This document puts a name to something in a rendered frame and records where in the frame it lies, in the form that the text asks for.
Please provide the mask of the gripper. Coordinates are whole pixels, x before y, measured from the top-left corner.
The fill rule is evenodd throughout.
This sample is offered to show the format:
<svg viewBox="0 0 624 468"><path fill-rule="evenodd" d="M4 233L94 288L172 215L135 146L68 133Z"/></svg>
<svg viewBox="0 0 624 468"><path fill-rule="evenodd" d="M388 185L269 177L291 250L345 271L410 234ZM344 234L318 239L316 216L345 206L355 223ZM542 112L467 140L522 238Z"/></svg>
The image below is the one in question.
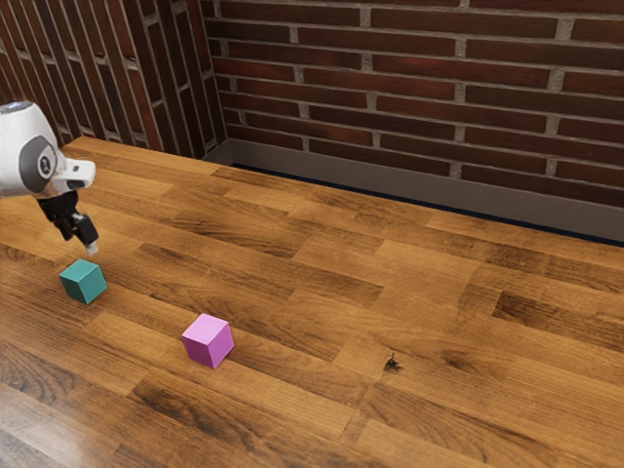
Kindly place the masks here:
<svg viewBox="0 0 624 468"><path fill-rule="evenodd" d="M87 214L77 214L78 193L68 191L52 198L38 199L39 207L49 222L60 232L64 241L73 235L83 244L87 255L98 252L98 232Z"/></svg>

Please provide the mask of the pink block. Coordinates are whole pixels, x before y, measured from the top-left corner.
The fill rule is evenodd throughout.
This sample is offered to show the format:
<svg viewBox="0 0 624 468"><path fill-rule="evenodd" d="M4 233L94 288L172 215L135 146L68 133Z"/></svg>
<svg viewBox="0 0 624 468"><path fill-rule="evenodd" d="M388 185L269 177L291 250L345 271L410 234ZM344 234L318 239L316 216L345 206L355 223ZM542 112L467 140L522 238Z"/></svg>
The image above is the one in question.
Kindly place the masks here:
<svg viewBox="0 0 624 468"><path fill-rule="evenodd" d="M215 369L233 349L229 323L201 314L183 332L181 339L190 360Z"/></svg>

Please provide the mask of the teal block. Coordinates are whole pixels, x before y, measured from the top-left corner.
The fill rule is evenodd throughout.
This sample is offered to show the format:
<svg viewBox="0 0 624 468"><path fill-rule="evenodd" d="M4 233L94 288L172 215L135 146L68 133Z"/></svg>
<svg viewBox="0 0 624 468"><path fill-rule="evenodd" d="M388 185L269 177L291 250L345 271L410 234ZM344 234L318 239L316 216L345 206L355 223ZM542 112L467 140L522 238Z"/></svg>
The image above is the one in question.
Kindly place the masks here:
<svg viewBox="0 0 624 468"><path fill-rule="evenodd" d="M77 259L58 274L70 298L90 304L107 289L100 267L84 259Z"/></svg>

